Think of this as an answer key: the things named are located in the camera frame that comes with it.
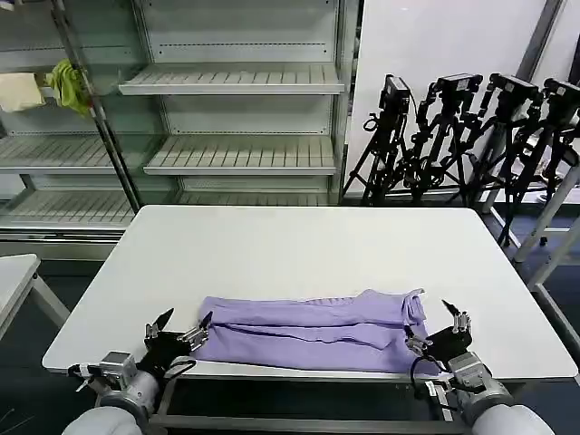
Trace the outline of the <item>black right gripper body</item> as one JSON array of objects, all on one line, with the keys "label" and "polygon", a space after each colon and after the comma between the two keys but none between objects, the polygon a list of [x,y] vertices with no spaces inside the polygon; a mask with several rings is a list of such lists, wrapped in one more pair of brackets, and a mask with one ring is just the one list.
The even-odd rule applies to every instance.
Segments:
[{"label": "black right gripper body", "polygon": [[450,360],[468,350],[472,336],[468,330],[454,333],[452,328],[445,328],[428,336],[427,340],[430,342],[427,346],[427,355],[448,368]]}]

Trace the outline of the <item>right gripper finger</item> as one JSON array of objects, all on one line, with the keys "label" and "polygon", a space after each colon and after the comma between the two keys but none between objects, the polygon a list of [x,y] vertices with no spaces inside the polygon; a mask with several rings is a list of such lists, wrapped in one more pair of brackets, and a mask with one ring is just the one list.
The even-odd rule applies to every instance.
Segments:
[{"label": "right gripper finger", "polygon": [[442,299],[441,302],[453,317],[453,325],[444,329],[450,334],[471,334],[471,321],[466,311],[460,311],[458,307]]},{"label": "right gripper finger", "polygon": [[431,340],[420,338],[409,325],[404,326],[405,344],[415,354],[426,354],[431,346]]}]

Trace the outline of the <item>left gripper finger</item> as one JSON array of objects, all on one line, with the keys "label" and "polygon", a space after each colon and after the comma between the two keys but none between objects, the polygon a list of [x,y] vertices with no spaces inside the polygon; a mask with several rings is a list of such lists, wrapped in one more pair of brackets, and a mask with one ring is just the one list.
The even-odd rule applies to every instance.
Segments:
[{"label": "left gripper finger", "polygon": [[212,316],[213,312],[209,311],[197,326],[179,335],[178,341],[184,343],[190,351],[196,351],[208,340]]},{"label": "left gripper finger", "polygon": [[165,332],[164,328],[168,324],[174,309],[170,308],[168,311],[160,314],[152,324],[145,326],[145,341],[171,340],[175,338],[172,332]]}]

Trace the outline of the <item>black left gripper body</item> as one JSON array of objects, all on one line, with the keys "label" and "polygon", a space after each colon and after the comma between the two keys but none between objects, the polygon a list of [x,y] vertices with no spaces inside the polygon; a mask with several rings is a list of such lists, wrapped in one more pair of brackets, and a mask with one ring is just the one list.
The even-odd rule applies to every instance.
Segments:
[{"label": "black left gripper body", "polygon": [[145,341],[147,352],[136,364],[137,370],[146,372],[153,377],[165,377],[167,372],[173,369],[192,368],[194,361],[189,358],[191,351],[184,343],[178,341],[178,336],[183,333],[175,333],[171,340]]}]

